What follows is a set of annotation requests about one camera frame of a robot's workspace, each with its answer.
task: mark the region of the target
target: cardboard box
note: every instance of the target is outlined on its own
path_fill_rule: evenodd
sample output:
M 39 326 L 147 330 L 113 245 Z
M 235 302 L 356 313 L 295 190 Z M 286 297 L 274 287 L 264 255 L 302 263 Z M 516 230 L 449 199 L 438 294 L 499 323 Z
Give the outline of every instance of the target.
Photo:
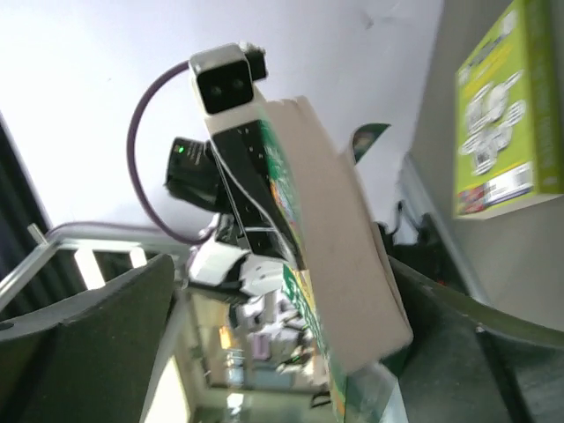
M 307 265 L 302 272 L 286 267 L 285 294 L 329 364 L 332 403 L 343 422 L 351 375 L 401 351 L 412 331 L 380 234 L 372 231 L 352 150 L 334 150 L 303 97 L 268 102 L 263 114 L 272 196 Z M 375 379 L 382 389 L 379 401 L 367 393 L 377 404 L 373 415 L 383 412 L 380 404 L 385 407 L 393 390 L 389 375 Z
M 515 0 L 456 75 L 455 217 L 488 219 L 562 194 L 548 7 Z

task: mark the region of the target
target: green box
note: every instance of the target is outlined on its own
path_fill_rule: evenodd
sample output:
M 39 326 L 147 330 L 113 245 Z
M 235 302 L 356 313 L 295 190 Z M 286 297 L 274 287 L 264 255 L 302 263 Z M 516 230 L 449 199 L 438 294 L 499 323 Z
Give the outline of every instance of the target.
M 454 214 L 488 219 L 562 194 L 546 0 L 515 0 L 456 75 Z

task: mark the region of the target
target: black camera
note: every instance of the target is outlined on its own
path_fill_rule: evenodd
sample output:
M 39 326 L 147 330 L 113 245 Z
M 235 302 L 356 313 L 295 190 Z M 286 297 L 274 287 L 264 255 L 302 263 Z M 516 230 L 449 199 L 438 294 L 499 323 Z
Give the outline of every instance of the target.
M 193 55 L 189 64 L 208 115 L 250 103 L 253 81 L 266 78 L 264 51 L 254 46 L 228 44 Z

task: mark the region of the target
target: gray table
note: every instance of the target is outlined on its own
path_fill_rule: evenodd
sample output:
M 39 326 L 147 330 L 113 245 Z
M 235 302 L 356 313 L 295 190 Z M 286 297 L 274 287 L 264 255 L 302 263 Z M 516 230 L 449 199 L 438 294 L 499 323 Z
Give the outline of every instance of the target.
M 564 329 L 564 198 L 486 220 L 451 216 L 455 134 L 455 74 L 510 4 L 509 0 L 445 0 L 412 147 L 430 197 L 478 275 L 494 306 Z M 551 1 L 560 103 L 564 99 L 564 2 Z

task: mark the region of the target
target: black curtain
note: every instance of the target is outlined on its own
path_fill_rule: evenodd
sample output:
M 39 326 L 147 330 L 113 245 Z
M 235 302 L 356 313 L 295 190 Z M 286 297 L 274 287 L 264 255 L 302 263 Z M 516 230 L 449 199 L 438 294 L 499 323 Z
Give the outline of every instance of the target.
M 27 227 L 46 233 L 48 225 L 0 116 L 0 279 L 35 248 Z M 23 315 L 84 290 L 71 251 L 61 251 L 4 309 L 0 321 Z

